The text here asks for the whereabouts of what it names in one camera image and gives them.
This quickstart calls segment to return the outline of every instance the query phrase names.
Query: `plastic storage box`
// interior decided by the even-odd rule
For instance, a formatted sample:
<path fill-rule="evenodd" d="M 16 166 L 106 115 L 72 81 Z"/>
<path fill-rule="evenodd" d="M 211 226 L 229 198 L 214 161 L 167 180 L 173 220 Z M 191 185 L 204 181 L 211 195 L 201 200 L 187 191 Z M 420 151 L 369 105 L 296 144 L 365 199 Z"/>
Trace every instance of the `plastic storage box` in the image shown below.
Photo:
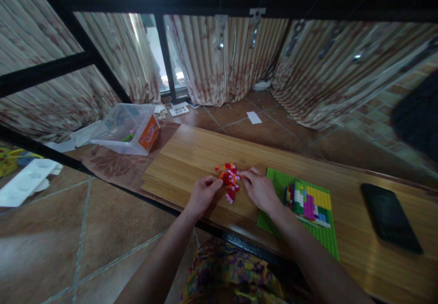
<path fill-rule="evenodd" d="M 152 104 L 118 103 L 90 138 L 119 154 L 148 156 L 160 132 Z"/>

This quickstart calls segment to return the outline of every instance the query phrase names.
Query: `patterned curtain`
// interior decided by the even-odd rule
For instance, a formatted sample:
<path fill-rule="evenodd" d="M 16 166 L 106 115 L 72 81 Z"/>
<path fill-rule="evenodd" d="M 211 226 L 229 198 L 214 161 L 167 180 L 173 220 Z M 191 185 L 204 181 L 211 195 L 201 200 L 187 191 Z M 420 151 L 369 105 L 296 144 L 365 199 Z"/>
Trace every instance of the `patterned curtain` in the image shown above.
<path fill-rule="evenodd" d="M 432 24 L 309 21 L 287 57 L 296 23 L 272 80 L 272 95 L 298 123 L 315 130 L 327 128 L 409 73 L 401 68 L 438 31 Z M 332 39 L 334 44 L 319 57 Z"/>
<path fill-rule="evenodd" d="M 298 35 L 297 21 L 292 21 L 284 34 L 286 20 L 262 19 L 251 50 L 251 19 L 229 18 L 224 50 L 219 51 L 215 22 L 213 17 L 168 19 L 194 101 L 221 105 L 240 100 L 263 76 L 271 79 L 274 98 L 289 114 L 315 130 L 335 123 L 406 75 L 409 71 L 401 72 L 401 67 L 437 34 L 431 24 L 335 21 L 307 21 Z M 296 44 L 286 54 L 293 37 Z M 319 58 L 330 40 L 333 45 Z M 274 72 L 264 73 L 272 65 Z"/>
<path fill-rule="evenodd" d="M 226 18 L 224 48 L 218 49 L 219 18 L 165 16 L 184 83 L 197 104 L 221 106 L 241 100 L 280 50 L 287 20 L 262 19 L 250 49 L 252 19 Z"/>
<path fill-rule="evenodd" d="M 160 101 L 159 74 L 140 16 L 77 18 L 135 103 Z M 0 0 L 0 73 L 82 52 L 45 0 Z M 0 99 L 0 123 L 34 139 L 62 139 L 103 118 L 117 96 L 94 66 Z"/>

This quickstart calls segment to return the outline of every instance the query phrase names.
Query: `floor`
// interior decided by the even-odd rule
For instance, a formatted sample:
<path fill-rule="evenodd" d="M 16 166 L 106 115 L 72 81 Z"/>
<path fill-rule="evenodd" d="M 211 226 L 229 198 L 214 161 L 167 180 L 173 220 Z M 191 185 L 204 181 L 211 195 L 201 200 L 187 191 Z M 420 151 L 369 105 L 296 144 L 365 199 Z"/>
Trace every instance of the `floor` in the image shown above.
<path fill-rule="evenodd" d="M 268 92 L 220 108 L 189 109 L 167 119 L 438 188 L 438 181 L 344 129 L 318 133 L 298 125 Z M 251 124 L 247 111 L 263 123 Z M 0 302 L 112 303 L 175 218 L 67 167 L 50 179 L 47 190 L 19 208 L 0 209 Z M 167 303 L 178 301 L 208 237 L 193 231 Z"/>

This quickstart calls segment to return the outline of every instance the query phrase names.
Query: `black smartphone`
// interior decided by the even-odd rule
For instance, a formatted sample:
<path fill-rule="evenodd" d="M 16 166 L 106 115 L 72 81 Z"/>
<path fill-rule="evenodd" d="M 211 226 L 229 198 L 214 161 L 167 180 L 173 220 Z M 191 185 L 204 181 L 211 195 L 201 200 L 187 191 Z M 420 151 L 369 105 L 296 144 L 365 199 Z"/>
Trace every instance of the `black smartphone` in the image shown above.
<path fill-rule="evenodd" d="M 387 242 L 410 252 L 423 254 L 423 249 L 394 192 L 376 185 L 361 186 L 376 233 Z"/>

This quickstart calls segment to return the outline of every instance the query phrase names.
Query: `wooden table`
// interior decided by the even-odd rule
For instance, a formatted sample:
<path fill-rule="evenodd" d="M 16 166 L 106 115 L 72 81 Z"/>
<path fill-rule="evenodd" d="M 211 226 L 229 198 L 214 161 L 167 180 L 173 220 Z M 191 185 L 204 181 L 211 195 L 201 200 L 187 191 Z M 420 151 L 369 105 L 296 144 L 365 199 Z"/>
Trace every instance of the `wooden table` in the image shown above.
<path fill-rule="evenodd" d="M 426 190 L 301 155 L 182 125 L 145 171 L 143 189 L 184 208 L 195 180 L 216 165 L 272 167 L 331 192 L 341 264 L 369 294 L 389 303 L 438 301 L 438 205 Z M 396 193 L 424 249 L 416 255 L 381 241 L 360 192 L 372 183 Z M 287 245 L 257 227 L 258 209 L 245 188 L 230 205 L 219 191 L 204 219 L 293 260 Z"/>

